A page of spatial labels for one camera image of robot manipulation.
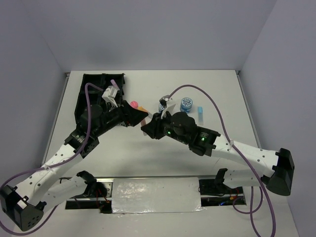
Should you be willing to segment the pink-capped small bottle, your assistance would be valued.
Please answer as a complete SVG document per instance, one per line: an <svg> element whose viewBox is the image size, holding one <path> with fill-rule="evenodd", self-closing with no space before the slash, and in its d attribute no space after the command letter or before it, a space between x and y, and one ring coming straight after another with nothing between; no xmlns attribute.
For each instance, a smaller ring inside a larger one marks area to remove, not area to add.
<svg viewBox="0 0 316 237"><path fill-rule="evenodd" d="M136 101L131 101L131 102L130 102L130 106L131 106L132 108L134 108L134 109L138 109L138 107L139 107L139 105L138 105L138 103L137 103Z"/></svg>

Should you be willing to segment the blue jar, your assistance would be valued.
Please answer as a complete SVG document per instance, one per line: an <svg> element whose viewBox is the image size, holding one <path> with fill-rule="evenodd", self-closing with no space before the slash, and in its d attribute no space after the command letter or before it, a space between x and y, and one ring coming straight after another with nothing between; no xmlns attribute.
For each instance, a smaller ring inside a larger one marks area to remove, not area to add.
<svg viewBox="0 0 316 237"><path fill-rule="evenodd" d="M191 111L192 106L193 106L193 100L191 98L184 97L181 99L181 102L180 102L181 112L185 112L188 114Z"/></svg>
<svg viewBox="0 0 316 237"><path fill-rule="evenodd" d="M164 106L161 103L159 103L158 104L158 112L161 113L164 109L165 109Z"/></svg>

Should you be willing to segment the purple highlighter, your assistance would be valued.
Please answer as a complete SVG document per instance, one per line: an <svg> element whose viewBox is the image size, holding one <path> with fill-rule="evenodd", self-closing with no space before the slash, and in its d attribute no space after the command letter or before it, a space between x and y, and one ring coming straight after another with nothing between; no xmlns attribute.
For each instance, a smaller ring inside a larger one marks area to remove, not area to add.
<svg viewBox="0 0 316 237"><path fill-rule="evenodd" d="M115 82L114 79L111 80L111 84L113 85L113 87L115 87L116 89L119 89L117 83Z"/></svg>

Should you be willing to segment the blue highlighter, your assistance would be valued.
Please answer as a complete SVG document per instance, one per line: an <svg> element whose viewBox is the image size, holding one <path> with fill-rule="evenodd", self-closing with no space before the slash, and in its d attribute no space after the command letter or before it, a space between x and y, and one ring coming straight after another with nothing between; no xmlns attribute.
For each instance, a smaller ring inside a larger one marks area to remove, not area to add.
<svg viewBox="0 0 316 237"><path fill-rule="evenodd" d="M203 125L203 108L199 106L197 108L197 113L198 113L198 123L199 125Z"/></svg>

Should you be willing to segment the orange-capped pink highlighter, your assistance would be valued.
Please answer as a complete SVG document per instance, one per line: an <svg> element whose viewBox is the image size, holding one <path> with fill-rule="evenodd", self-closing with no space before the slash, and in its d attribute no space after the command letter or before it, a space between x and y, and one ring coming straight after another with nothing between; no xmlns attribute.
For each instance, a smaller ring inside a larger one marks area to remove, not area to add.
<svg viewBox="0 0 316 237"><path fill-rule="evenodd" d="M151 113L148 112L148 116L145 117L142 121L141 121L141 126L146 125L147 123L149 123L152 120L153 115Z"/></svg>

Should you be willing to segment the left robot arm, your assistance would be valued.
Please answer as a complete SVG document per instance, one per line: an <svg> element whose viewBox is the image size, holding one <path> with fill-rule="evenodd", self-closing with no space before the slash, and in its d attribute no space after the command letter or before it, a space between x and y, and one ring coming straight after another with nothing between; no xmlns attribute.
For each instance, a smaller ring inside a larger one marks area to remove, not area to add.
<svg viewBox="0 0 316 237"><path fill-rule="evenodd" d="M136 126L147 116L147 112L131 107L126 101L110 110L98 104L87 105L75 130L53 157L40 168L27 171L29 177L14 187L8 184L1 187L2 210L19 227L20 235L35 232L44 213L66 199L96 194L102 184L87 171L80 171L61 184L56 182L99 145L99 136L119 124Z"/></svg>

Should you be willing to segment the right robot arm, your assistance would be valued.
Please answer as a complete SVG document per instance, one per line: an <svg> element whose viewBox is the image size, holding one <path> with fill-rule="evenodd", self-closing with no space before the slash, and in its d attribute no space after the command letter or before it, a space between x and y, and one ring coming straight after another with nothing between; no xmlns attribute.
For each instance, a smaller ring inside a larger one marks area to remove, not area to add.
<svg viewBox="0 0 316 237"><path fill-rule="evenodd" d="M291 194L294 175L294 161L290 150L264 150L240 142L228 141L217 131L198 126L185 112L165 117L154 114L152 120L141 127L152 139L164 136L188 145L198 156L218 157L248 166L246 170L220 168L215 178L215 189L226 193L240 186L259 186L280 195Z"/></svg>

